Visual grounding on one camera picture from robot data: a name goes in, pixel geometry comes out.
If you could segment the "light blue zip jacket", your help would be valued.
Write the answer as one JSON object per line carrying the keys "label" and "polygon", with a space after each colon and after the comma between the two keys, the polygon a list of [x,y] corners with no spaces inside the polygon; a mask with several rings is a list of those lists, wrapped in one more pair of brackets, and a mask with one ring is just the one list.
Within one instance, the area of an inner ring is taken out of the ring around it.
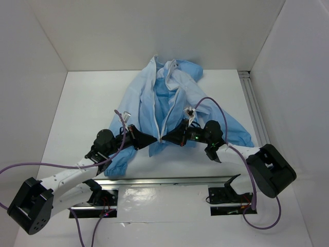
{"label": "light blue zip jacket", "polygon": [[154,55],[128,85],[118,107],[121,114],[129,113],[127,121],[139,131],[157,141],[148,147],[147,164],[159,167],[172,144],[162,138],[186,117],[184,110],[196,110],[195,121],[218,121],[231,144],[253,147],[250,133],[224,109],[207,99],[197,84],[203,77],[203,68],[187,60],[160,62]]}

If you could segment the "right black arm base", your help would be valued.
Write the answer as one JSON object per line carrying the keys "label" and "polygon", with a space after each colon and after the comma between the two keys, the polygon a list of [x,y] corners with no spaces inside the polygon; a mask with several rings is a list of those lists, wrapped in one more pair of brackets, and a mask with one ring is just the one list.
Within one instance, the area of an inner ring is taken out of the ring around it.
{"label": "right black arm base", "polygon": [[211,205],[211,216],[242,215],[244,211],[246,214],[257,214],[256,210],[251,209],[253,193],[247,192],[240,195],[231,186],[231,183],[239,176],[240,174],[231,177],[223,187],[208,188],[209,195],[205,201]]}

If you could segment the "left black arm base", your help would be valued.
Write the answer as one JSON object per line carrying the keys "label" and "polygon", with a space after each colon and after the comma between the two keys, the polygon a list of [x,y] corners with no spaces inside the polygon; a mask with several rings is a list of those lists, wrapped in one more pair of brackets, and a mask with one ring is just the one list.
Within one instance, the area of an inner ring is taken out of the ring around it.
{"label": "left black arm base", "polygon": [[71,209],[79,219],[116,218],[118,204],[118,189],[106,190],[95,180],[83,183],[92,192],[86,202],[76,204]]}

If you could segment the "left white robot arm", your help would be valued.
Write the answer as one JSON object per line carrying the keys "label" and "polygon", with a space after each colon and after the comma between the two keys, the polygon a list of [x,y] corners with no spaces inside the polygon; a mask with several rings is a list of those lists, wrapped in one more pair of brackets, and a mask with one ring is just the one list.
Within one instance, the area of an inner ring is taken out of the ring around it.
{"label": "left white robot arm", "polygon": [[57,213],[76,204],[96,205],[101,201],[105,192],[94,178],[111,164],[109,156],[128,147],[139,150],[156,141],[134,125],[122,127],[117,136],[111,130],[101,130],[90,152],[73,167],[45,179],[27,179],[7,213],[28,235],[34,235]]}

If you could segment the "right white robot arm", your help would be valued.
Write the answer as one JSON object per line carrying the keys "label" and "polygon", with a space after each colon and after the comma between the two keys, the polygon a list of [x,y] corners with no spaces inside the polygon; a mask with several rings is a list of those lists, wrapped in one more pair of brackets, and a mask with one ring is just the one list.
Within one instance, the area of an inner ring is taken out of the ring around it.
{"label": "right white robot arm", "polygon": [[183,119],[162,140],[179,146],[186,145],[188,141],[204,143],[210,160],[246,165],[260,191],[269,198],[275,198],[297,178],[295,170],[273,145],[250,148],[227,144],[220,124],[214,120],[201,128],[190,126],[189,121]]}

